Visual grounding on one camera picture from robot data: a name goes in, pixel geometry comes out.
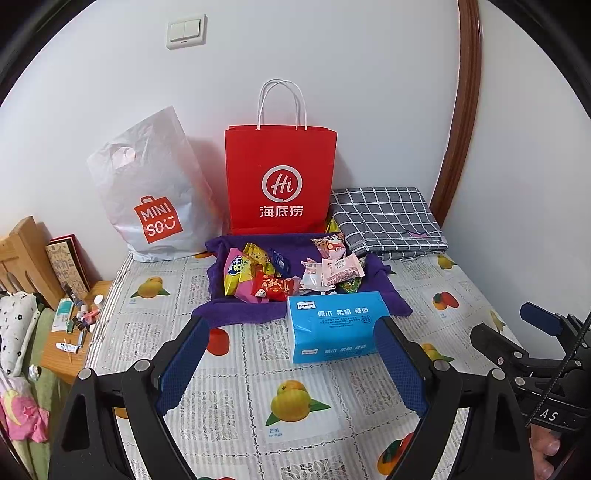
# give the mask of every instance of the haidilao logo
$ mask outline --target haidilao logo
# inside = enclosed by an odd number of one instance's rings
[[[294,167],[277,165],[265,173],[262,178],[262,192],[269,200],[287,203],[294,200],[301,192],[301,175]]]

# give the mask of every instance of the hand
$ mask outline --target hand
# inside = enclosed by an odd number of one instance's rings
[[[554,467],[546,461],[546,457],[558,452],[560,440],[552,435],[549,429],[531,425],[530,447],[534,460],[535,480],[547,480],[554,473]]]

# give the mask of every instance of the purple towel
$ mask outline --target purple towel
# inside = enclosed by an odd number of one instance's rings
[[[310,241],[321,235],[314,233],[287,233],[283,235],[223,235],[211,239],[205,244],[207,251],[214,252],[216,262],[207,269],[211,301],[197,307],[193,313],[204,317],[210,328],[232,325],[234,323],[265,323],[285,317],[286,301],[269,303],[245,303],[234,297],[226,297],[223,289],[223,266],[231,248],[241,251],[251,242],[263,250],[274,249],[291,263],[291,274],[301,278],[304,266],[301,264],[308,257],[320,262],[322,257],[316,246]],[[407,317],[413,311],[402,299],[388,279],[391,273],[374,254],[368,254],[365,261],[365,276],[359,291],[378,291],[391,315]]]

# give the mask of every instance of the wooden table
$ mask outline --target wooden table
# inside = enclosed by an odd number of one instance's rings
[[[96,305],[93,303],[93,301],[98,294],[104,296],[105,299],[107,298],[107,293],[109,292],[109,288],[111,287],[112,283],[112,281],[99,281],[95,284],[94,287],[92,287],[89,294],[85,298],[85,302],[89,307],[89,311],[92,311],[96,308]],[[45,343],[45,347],[43,348],[43,354],[41,356],[41,367],[48,368],[49,370],[54,372],[58,377],[60,377],[65,382],[68,382],[69,384],[74,383],[76,375],[78,375],[78,372],[84,368],[84,363],[86,360],[86,355],[88,353],[88,348],[90,345],[92,334],[90,332],[86,332],[86,337],[84,339],[84,344],[82,345],[82,348],[78,350],[78,353],[71,354],[71,364],[68,352],[59,350],[59,348],[56,347],[56,343],[62,343],[65,338],[66,341],[68,341],[69,343],[76,345],[78,343],[79,335],[80,330],[78,330],[78,328],[76,327],[74,327],[73,333],[50,332],[47,336],[47,341]]]

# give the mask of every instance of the bed sheet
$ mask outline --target bed sheet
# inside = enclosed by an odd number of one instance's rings
[[[192,310],[208,301],[206,270],[213,260],[126,261],[93,335],[87,366],[108,373],[151,358],[181,331]],[[457,370],[485,374],[493,368],[470,344],[475,325],[484,322],[516,341],[482,293],[447,257],[386,263],[396,272],[390,276],[392,283],[413,308],[410,317],[395,317],[397,325],[410,340],[430,343],[452,357]],[[146,282],[160,283],[170,295],[136,295]],[[180,405],[165,417],[198,478],[385,478],[377,468],[381,453],[413,431],[418,418],[404,407],[378,355],[294,365],[285,319],[223,330],[230,339],[228,352],[204,354]],[[284,385],[305,388],[322,409],[290,417],[294,413],[288,408],[281,415],[284,420],[271,423],[271,402]],[[293,394],[295,404],[301,396]],[[466,414],[458,412],[434,478],[447,478]],[[136,478],[149,478],[128,421],[118,421]]]

